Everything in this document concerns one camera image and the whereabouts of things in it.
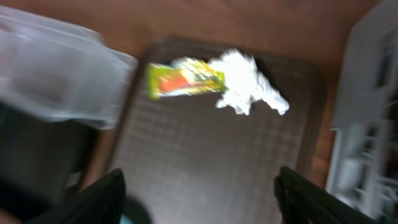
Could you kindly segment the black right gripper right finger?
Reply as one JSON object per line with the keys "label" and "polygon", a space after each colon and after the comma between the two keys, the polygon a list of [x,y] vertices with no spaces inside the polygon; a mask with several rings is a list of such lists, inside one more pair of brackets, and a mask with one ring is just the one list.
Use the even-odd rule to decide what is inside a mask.
{"label": "black right gripper right finger", "polygon": [[282,221],[316,224],[375,224],[375,220],[340,202],[294,170],[281,167],[274,178],[274,195]]}

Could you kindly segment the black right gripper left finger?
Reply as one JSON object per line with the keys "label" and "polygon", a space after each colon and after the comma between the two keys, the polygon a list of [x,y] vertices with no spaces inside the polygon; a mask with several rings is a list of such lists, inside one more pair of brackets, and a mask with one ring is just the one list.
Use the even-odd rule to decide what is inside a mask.
{"label": "black right gripper left finger", "polygon": [[126,197],[126,183],[121,169],[112,170],[69,200],[40,216],[30,224],[118,224]]}

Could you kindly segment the light blue rice bowl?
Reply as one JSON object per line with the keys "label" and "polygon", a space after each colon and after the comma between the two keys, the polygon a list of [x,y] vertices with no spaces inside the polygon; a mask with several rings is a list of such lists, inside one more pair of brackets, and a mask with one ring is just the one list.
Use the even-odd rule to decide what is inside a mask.
{"label": "light blue rice bowl", "polygon": [[134,223],[127,216],[121,215],[121,219],[120,219],[119,224],[134,224]]}

